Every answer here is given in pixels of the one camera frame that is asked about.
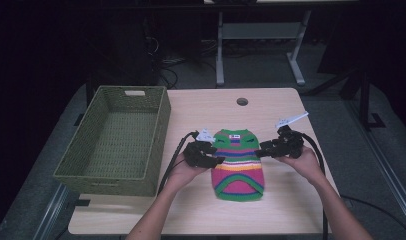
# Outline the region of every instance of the wooden table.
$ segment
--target wooden table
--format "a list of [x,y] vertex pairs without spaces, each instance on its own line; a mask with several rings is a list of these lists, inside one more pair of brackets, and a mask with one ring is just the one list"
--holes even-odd
[[[207,128],[215,134],[221,129],[248,129],[262,142],[278,137],[274,125],[279,118],[305,111],[291,88],[170,90],[168,94],[172,111],[160,179],[179,141],[191,131]],[[246,98],[248,105],[238,105],[238,98]],[[290,127],[317,142],[308,117]],[[177,194],[162,234],[321,233],[322,205],[314,188],[294,169],[270,157],[262,158],[262,165],[265,192],[261,200],[217,199],[210,170],[206,171]],[[326,173],[335,187],[327,164]],[[69,232],[100,235],[127,234],[154,198],[82,194],[80,199],[89,199],[90,204],[75,208]]]

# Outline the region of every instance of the white metal stand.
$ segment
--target white metal stand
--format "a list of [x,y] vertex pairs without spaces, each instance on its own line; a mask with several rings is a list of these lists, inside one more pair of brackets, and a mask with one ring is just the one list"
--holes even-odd
[[296,39],[294,50],[287,53],[287,59],[293,71],[297,85],[302,86],[305,80],[297,64],[297,55],[305,36],[311,11],[306,11],[301,22],[289,23],[224,23],[222,12],[218,21],[218,53],[216,56],[216,84],[223,86],[224,67],[222,61],[223,39]]

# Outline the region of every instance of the basket handle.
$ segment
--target basket handle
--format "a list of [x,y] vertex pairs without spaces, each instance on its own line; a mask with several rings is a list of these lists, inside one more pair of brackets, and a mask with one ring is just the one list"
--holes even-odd
[[119,187],[117,183],[91,183],[92,186]]
[[134,96],[144,96],[145,97],[146,96],[146,92],[143,90],[125,90],[124,92],[125,92],[125,95],[131,96],[131,97],[134,97]]

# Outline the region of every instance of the metal frame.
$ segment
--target metal frame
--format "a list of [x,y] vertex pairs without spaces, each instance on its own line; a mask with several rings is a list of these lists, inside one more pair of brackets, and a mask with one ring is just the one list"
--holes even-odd
[[68,189],[59,183],[53,197],[47,205],[45,215],[43,216],[40,225],[35,232],[33,237],[34,240],[38,239],[48,239],[50,232],[56,222],[57,216],[59,215],[60,209],[65,202],[66,196],[68,195]]
[[305,85],[305,80],[297,63],[297,55],[305,36],[310,14],[310,10],[305,11],[302,21],[296,23],[224,23],[223,14],[219,12],[216,85],[223,86],[225,84],[222,60],[223,39],[296,39],[293,51],[287,53],[287,60],[297,85]]

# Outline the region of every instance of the hand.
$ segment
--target hand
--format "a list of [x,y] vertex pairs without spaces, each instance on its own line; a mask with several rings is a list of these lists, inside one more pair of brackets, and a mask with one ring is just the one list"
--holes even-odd
[[185,162],[184,154],[181,153],[175,160],[174,168],[169,174],[165,188],[179,191],[181,188],[190,183],[197,175],[205,172],[207,168],[190,167]]
[[286,156],[278,157],[276,159],[290,165],[311,184],[325,178],[325,175],[322,173],[321,168],[319,167],[315,153],[311,148],[306,146],[302,147],[302,155],[297,159]]

